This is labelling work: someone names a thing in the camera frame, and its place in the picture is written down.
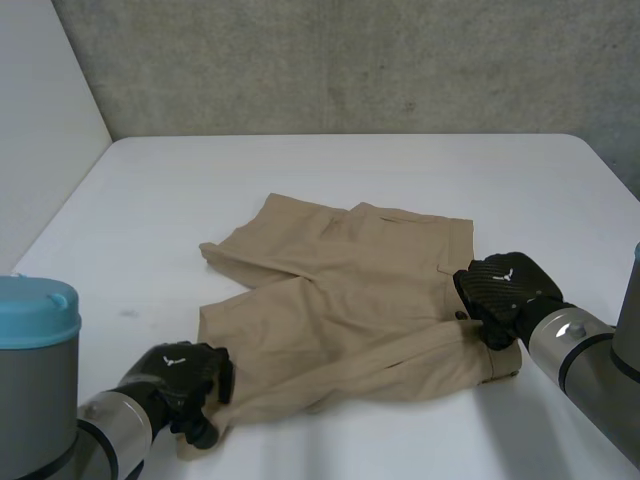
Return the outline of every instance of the logo on robotic hand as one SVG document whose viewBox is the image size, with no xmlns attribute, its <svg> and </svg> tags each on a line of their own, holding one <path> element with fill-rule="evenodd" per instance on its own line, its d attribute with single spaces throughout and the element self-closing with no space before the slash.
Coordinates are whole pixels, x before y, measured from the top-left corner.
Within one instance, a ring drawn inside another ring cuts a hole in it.
<svg viewBox="0 0 640 480">
<path fill-rule="evenodd" d="M 165 357 L 164 355 L 162 356 L 162 359 L 164 360 L 164 363 L 167 364 L 167 367 L 170 367 L 171 365 L 177 365 L 178 363 L 183 363 L 186 362 L 187 359 L 186 358 L 180 358 L 178 360 L 169 360 L 167 357 Z"/>
</svg>

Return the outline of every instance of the white wall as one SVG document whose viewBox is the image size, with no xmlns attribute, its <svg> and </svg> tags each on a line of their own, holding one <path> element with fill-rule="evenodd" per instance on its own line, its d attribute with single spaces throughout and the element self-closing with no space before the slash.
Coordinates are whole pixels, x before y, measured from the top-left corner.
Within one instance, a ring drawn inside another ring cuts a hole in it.
<svg viewBox="0 0 640 480">
<path fill-rule="evenodd" d="M 111 144 L 49 0 L 0 0 L 0 274 Z"/>
</svg>

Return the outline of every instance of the black ring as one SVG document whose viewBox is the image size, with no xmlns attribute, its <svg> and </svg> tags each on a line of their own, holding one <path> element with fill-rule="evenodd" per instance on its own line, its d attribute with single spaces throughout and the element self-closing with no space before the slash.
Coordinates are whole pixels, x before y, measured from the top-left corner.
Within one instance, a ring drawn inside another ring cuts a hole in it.
<svg viewBox="0 0 640 480">
<path fill-rule="evenodd" d="M 73 440 L 73 443 L 67 450 L 56 458 L 53 462 L 47 463 L 44 467 L 39 468 L 38 470 L 23 475 L 22 477 L 18 477 L 15 480 L 46 480 L 47 478 L 53 476 L 58 473 L 59 470 L 62 469 L 69 460 L 73 457 L 73 452 L 76 449 L 76 444 L 78 443 L 78 435 Z"/>
<path fill-rule="evenodd" d="M 102 433 L 102 430 L 86 420 L 78 419 L 78 428 L 83 429 L 100 444 L 111 467 L 111 480 L 118 480 L 118 456 L 109 439 Z"/>
<path fill-rule="evenodd" d="M 618 370 L 620 370 L 620 372 L 622 372 L 624 375 L 629 377 L 634 382 L 640 383 L 640 372 L 637 371 L 635 368 L 633 368 L 631 365 L 629 365 L 627 362 L 622 360 L 618 356 L 616 351 L 613 349 L 613 347 L 611 347 L 610 356 L 611 356 L 611 361 L 616 367 L 618 367 Z"/>
<path fill-rule="evenodd" d="M 560 390 L 564 392 L 565 395 L 567 394 L 567 392 L 564 389 L 564 382 L 567 379 L 567 373 L 569 372 L 569 367 L 571 367 L 571 364 L 573 363 L 573 361 L 578 357 L 578 355 L 580 355 L 590 346 L 595 345 L 596 343 L 600 343 L 604 340 L 610 340 L 612 338 L 613 338 L 613 333 L 599 333 L 598 335 L 589 337 L 583 342 L 576 345 L 574 349 L 571 350 L 566 357 L 564 357 L 564 360 L 562 361 L 562 365 L 560 365 L 560 371 L 558 372 L 558 386 L 560 387 Z"/>
</svg>

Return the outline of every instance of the concrete wall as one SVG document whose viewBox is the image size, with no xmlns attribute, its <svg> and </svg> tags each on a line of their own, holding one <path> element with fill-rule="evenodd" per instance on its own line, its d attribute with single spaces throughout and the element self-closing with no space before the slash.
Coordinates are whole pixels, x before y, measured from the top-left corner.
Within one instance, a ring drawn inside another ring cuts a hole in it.
<svg viewBox="0 0 640 480">
<path fill-rule="evenodd" d="M 0 1 L 0 274 L 111 144 L 49 0 Z"/>
<path fill-rule="evenodd" d="M 638 0 L 55 0 L 115 138 L 565 132 L 640 195 Z"/>
</svg>

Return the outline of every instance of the gray wall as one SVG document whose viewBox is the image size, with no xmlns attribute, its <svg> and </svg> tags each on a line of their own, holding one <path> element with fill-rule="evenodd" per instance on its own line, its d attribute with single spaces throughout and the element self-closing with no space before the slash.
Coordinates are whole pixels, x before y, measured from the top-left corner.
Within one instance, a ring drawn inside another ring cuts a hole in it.
<svg viewBox="0 0 640 480">
<path fill-rule="evenodd" d="M 112 136 L 564 132 L 640 196 L 638 0 L 54 0 Z"/>
</svg>

